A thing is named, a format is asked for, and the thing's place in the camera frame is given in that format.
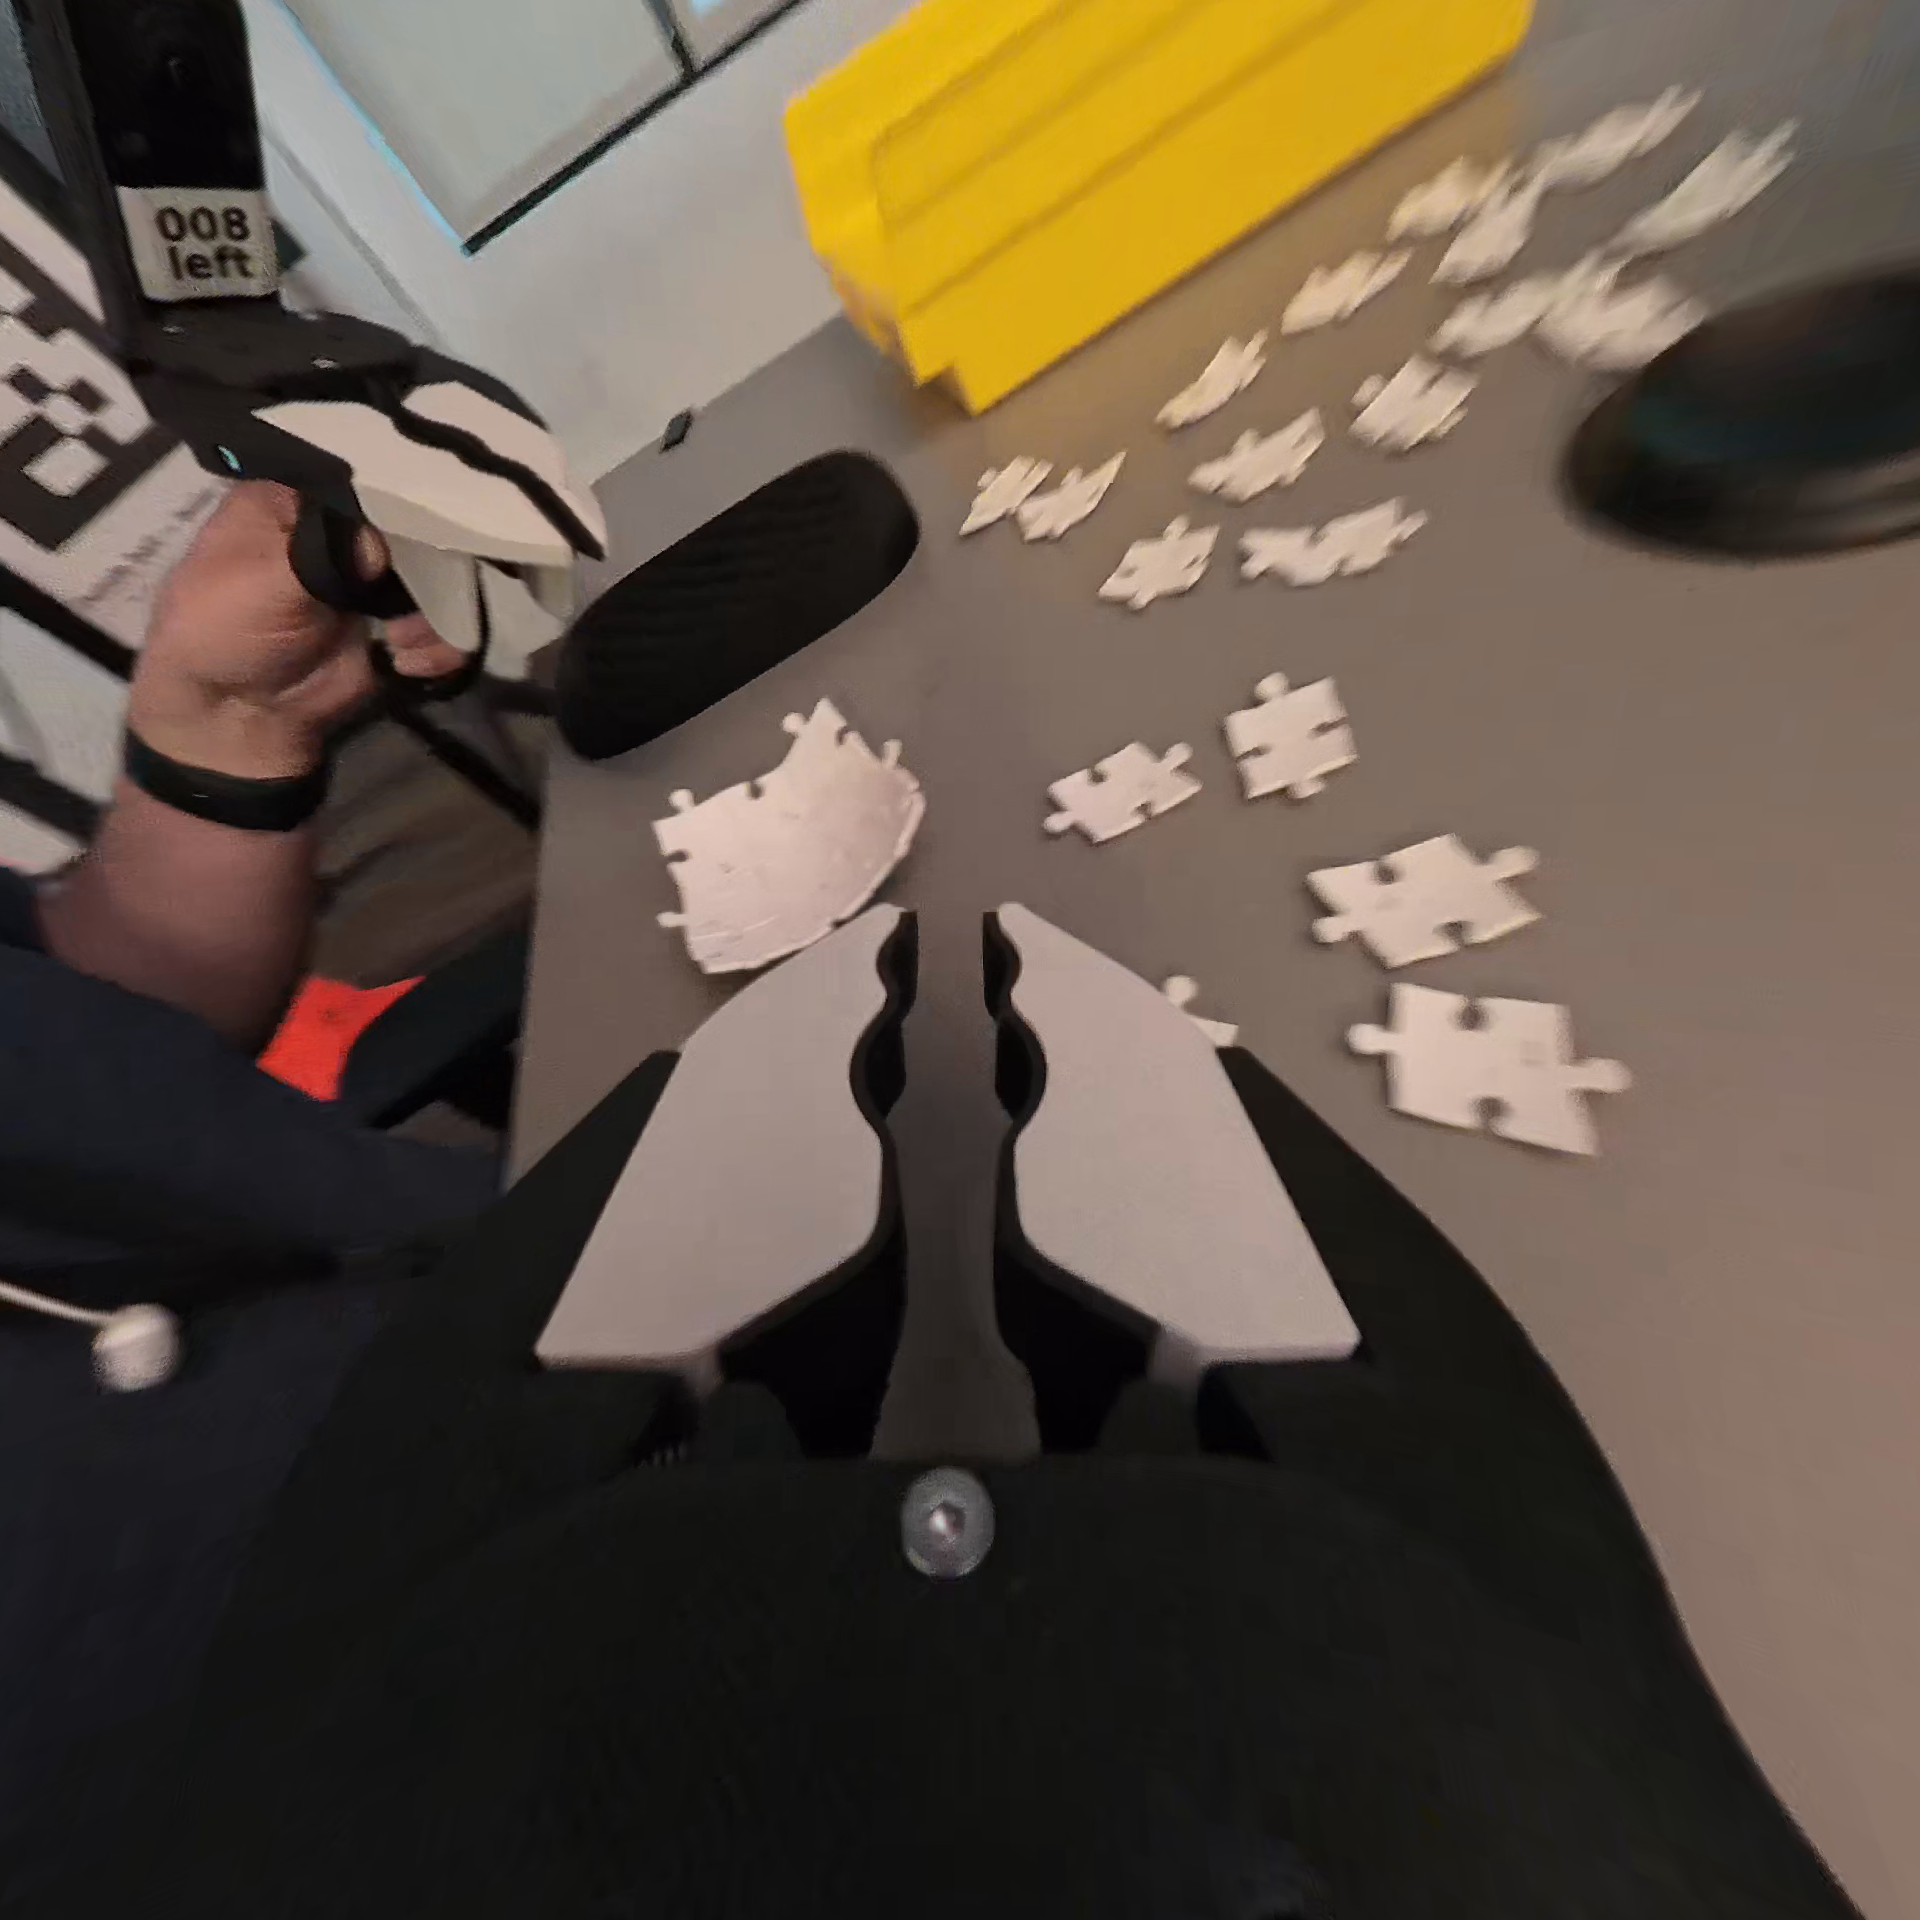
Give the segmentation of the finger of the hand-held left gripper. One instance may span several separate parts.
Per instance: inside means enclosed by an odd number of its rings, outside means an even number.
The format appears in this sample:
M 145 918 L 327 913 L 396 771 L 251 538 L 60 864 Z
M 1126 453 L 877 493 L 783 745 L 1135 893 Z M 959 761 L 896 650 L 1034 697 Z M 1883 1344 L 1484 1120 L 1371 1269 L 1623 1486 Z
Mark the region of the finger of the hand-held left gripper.
M 417 356 L 412 370 L 417 381 L 398 396 L 401 435 L 509 482 L 579 558 L 607 556 L 597 496 L 576 479 L 561 440 L 509 386 L 448 356 Z
M 557 568 L 579 558 L 509 482 L 401 435 L 398 405 L 270 402 L 257 417 L 343 459 L 361 515 L 382 534 L 509 565 Z

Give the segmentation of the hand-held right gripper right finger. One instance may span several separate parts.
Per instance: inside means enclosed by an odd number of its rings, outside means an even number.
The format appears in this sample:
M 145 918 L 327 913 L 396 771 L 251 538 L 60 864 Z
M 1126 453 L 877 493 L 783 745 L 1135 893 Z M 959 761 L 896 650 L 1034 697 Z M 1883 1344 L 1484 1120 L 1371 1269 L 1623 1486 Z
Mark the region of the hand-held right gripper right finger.
M 1206 1023 L 1140 973 L 1001 903 L 1007 1017 L 1038 1046 L 1015 1122 L 1021 1245 L 1145 1324 L 1149 1373 L 1346 1361 L 1358 1330 Z

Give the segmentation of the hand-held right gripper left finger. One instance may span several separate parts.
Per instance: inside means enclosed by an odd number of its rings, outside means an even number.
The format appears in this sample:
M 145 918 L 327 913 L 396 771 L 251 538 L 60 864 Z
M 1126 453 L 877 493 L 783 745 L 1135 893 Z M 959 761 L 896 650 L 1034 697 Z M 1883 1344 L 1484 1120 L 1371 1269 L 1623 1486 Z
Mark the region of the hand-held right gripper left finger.
M 544 1368 L 671 1373 L 866 1252 L 882 1134 L 854 1048 L 892 1005 L 882 964 L 916 922 L 875 903 L 736 992 L 685 1043 L 534 1338 Z

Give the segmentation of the assembled white puzzle section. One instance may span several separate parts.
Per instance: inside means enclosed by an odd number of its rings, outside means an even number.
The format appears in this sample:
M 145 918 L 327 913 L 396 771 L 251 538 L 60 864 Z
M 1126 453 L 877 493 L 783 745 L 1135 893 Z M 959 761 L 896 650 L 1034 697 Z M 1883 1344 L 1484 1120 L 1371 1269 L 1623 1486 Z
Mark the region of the assembled white puzzle section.
M 925 787 L 832 700 L 781 721 L 777 768 L 697 800 L 669 794 L 654 838 L 680 893 L 659 927 L 706 977 L 760 973 L 861 913 L 925 827 Z

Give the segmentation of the scattered loose puzzle pieces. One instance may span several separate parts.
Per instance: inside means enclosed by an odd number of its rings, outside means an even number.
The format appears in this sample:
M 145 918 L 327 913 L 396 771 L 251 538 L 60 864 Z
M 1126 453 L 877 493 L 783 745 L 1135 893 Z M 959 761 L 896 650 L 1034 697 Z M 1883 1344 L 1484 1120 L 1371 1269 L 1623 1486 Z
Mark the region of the scattered loose puzzle pieces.
M 1351 320 L 1404 275 L 1423 243 L 1447 237 L 1430 284 L 1463 291 L 1420 351 L 1351 392 L 1351 443 L 1408 458 L 1442 440 L 1477 396 L 1472 366 L 1521 341 L 1538 341 L 1582 372 L 1640 372 L 1685 342 L 1704 308 L 1664 275 L 1628 279 L 1628 268 L 1754 207 L 1796 159 L 1792 118 L 1774 131 L 1724 135 L 1659 201 L 1573 266 L 1504 281 L 1497 275 L 1524 250 L 1550 193 L 1589 191 L 1649 157 L 1690 118 L 1697 99 L 1672 84 L 1517 159 L 1457 157 L 1400 196 L 1382 250 L 1351 250 L 1312 268 L 1282 308 L 1282 341 Z M 1265 360 L 1265 329 L 1223 341 L 1206 370 L 1164 398 L 1157 428 L 1171 435 L 1219 414 L 1265 372 Z M 1267 435 L 1248 428 L 1223 453 L 1189 470 L 1189 491 L 1223 507 L 1251 507 L 1294 488 L 1321 443 L 1320 407 Z M 1021 543 L 1065 538 L 1099 507 L 1119 467 L 1124 453 L 1105 467 L 1068 467 L 1051 488 L 1045 459 L 989 467 L 975 479 L 964 538 L 997 523 L 1015 523 Z M 1356 580 L 1392 562 L 1423 527 L 1427 514 L 1404 496 L 1321 523 L 1251 527 L 1236 534 L 1236 574 L 1294 592 Z M 1157 534 L 1126 545 L 1096 598 L 1149 612 L 1193 592 L 1212 568 L 1213 545 L 1213 523 L 1176 515 Z M 1351 718 L 1332 678 L 1265 676 L 1251 704 L 1223 716 L 1222 739 L 1245 800 L 1306 804 L 1358 761 Z M 1199 796 L 1199 782 L 1189 774 L 1189 748 L 1124 745 L 1047 783 L 1045 796 L 1047 836 L 1076 834 L 1105 846 Z M 1442 834 L 1396 851 L 1312 868 L 1303 886 L 1321 911 L 1310 930 L 1320 944 L 1360 944 L 1382 973 L 1404 973 L 1538 924 L 1538 908 L 1517 887 L 1538 863 L 1542 856 L 1521 846 L 1478 856 Z M 1586 1099 L 1628 1087 L 1619 1060 L 1580 1058 L 1570 1011 L 1542 998 L 1470 998 L 1395 984 L 1384 1025 L 1351 1025 L 1347 1048 L 1382 1060 L 1384 1098 L 1400 1117 L 1570 1157 L 1598 1154 Z

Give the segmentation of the person's left hand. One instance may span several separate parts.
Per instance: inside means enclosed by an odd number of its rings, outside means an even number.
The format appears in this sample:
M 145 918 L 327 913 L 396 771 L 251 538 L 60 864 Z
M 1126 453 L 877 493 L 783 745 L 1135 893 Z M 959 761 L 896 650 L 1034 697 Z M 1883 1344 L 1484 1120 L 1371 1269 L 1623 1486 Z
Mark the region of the person's left hand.
M 239 782 L 324 765 L 372 691 L 372 619 L 310 598 L 291 568 L 300 493 L 239 482 L 171 570 L 127 726 L 158 753 Z

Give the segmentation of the coded sign board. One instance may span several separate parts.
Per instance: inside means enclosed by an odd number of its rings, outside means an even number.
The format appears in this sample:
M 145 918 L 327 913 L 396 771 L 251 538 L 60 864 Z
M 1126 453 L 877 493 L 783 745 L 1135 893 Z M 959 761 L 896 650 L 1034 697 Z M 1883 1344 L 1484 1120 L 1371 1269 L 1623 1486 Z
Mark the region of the coded sign board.
M 223 488 L 113 366 L 60 181 L 4 135 L 4 864 L 91 838 L 152 600 Z

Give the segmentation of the office chair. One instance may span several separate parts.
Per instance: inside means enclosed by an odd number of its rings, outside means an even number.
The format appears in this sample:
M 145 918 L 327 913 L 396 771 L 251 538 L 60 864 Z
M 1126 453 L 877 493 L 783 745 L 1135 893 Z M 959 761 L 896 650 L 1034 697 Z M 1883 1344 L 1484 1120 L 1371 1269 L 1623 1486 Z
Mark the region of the office chair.
M 396 1129 L 429 1108 L 502 1134 L 515 1098 L 532 924 L 423 973 L 349 1046 L 334 1108 Z

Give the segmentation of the black wristband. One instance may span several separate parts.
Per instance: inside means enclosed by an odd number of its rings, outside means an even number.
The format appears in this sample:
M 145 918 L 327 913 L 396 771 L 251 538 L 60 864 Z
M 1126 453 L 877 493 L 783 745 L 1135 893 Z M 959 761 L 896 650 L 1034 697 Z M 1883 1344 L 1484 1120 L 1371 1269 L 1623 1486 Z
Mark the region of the black wristband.
M 291 836 L 324 809 L 334 787 L 334 768 L 320 758 L 310 771 L 294 777 L 239 777 L 176 761 L 138 730 L 127 730 L 123 782 L 187 819 L 253 836 Z

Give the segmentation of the red panel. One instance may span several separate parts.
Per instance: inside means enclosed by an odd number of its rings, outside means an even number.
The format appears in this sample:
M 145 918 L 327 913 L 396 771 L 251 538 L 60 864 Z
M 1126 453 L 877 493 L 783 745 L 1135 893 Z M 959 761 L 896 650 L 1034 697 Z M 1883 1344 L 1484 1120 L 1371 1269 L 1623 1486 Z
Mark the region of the red panel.
M 253 1066 L 310 1099 L 336 1099 L 354 1048 L 413 985 L 422 977 L 377 985 L 306 977 Z

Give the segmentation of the yellow plastic bin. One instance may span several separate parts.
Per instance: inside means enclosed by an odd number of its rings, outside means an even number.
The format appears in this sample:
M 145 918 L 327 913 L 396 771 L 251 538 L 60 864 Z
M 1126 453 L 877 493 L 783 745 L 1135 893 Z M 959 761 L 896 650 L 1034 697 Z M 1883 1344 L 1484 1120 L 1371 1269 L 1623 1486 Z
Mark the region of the yellow plastic bin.
M 783 110 L 850 322 L 984 414 L 1509 61 L 1531 2 L 921 2 Z

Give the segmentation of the black round stand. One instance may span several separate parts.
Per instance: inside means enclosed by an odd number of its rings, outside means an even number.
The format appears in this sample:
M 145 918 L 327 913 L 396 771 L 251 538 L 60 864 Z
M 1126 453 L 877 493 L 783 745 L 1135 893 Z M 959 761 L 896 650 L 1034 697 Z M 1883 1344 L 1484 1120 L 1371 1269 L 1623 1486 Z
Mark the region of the black round stand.
M 1608 534 L 1713 562 L 1915 538 L 1915 266 L 1743 299 L 1626 377 L 1564 452 Z

